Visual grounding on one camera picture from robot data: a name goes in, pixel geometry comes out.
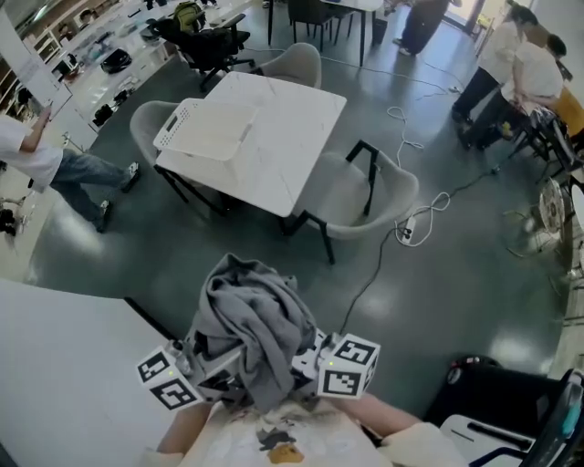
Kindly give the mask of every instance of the gray floor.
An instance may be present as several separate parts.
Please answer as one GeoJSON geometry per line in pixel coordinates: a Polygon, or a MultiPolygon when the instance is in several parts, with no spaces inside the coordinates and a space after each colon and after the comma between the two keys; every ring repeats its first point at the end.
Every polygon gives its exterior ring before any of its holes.
{"type": "MultiPolygon", "coordinates": [[[[397,55],[391,38],[401,31],[405,13],[391,16],[380,47],[367,47],[366,67],[446,87],[456,84],[425,65],[426,60],[466,80],[475,65],[473,44],[450,26],[442,25],[417,59],[397,55]]],[[[359,25],[356,18],[350,40],[341,34],[339,44],[327,44],[324,55],[357,63],[359,25]]],[[[251,48],[266,48],[266,10],[248,12],[241,28],[252,32],[251,48]]],[[[305,40],[303,26],[298,33],[298,40],[305,40]]],[[[286,10],[279,5],[273,47],[291,42],[286,10]]],[[[276,54],[247,50],[242,55],[261,62],[276,54]]],[[[148,100],[198,96],[198,79],[178,61],[170,63],[108,122],[93,152],[120,165],[141,160],[128,130],[131,113],[148,100]]],[[[404,108],[408,139],[425,145],[424,151],[407,148],[401,156],[404,168],[420,179],[420,204],[471,181],[509,152],[507,143],[486,155],[462,151],[448,114],[453,98],[416,100],[436,92],[424,84],[323,61],[322,87],[348,99],[328,150],[347,153],[364,139],[393,155],[402,125],[386,109],[404,108]]],[[[422,247],[405,248],[389,240],[379,277],[349,321],[349,331],[383,345],[374,393],[423,414],[450,361],[468,352],[491,355],[510,368],[547,371],[565,308],[565,299],[548,281],[558,275],[559,266],[554,254],[511,255],[505,241],[515,226],[502,216],[508,210],[525,211],[537,201],[534,180],[541,168],[538,161],[518,158],[497,177],[460,193],[445,213],[435,215],[433,234],[422,247]]],[[[305,228],[284,239],[271,215],[245,205],[220,218],[195,199],[183,204],[151,170],[116,201],[104,235],[58,202],[38,241],[27,282],[82,294],[132,296],[177,333],[186,331],[202,281],[226,252],[258,258],[282,274],[295,275],[319,325],[326,331],[339,329],[351,299],[375,268],[384,236],[335,243],[338,264],[331,267],[316,230],[305,228]]],[[[419,219],[417,235],[428,219],[427,214],[419,219]]]]}

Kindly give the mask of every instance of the white wall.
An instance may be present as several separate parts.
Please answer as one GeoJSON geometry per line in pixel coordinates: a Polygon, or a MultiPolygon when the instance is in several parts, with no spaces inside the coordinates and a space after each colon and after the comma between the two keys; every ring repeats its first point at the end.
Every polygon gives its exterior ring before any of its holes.
{"type": "Polygon", "coordinates": [[[135,365],[165,339],[122,300],[0,280],[0,443],[19,467],[132,467],[172,416],[135,365]]]}
{"type": "Polygon", "coordinates": [[[542,26],[566,43],[562,62],[574,75],[568,87],[584,105],[584,0],[539,0],[534,11],[542,26]]]}

